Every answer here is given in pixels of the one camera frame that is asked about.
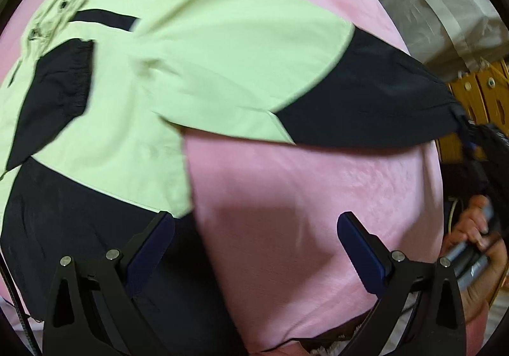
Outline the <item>person's right hand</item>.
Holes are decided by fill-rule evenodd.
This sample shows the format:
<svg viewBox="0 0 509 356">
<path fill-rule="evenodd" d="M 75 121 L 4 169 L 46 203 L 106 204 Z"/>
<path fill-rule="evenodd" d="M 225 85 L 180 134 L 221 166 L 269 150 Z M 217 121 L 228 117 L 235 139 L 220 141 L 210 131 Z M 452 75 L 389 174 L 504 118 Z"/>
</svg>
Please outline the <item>person's right hand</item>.
<svg viewBox="0 0 509 356">
<path fill-rule="evenodd" d="M 482 195 L 472 197 L 455 227 L 444 237 L 440 253 L 444 256 L 456 245 L 470 242 L 487 256 L 489 266 L 461 292 L 466 323 L 473 321 L 489 304 L 506 275 L 508 258 L 504 240 L 496 233 L 488 232 L 484 212 L 489 204 L 490 201 Z"/>
</svg>

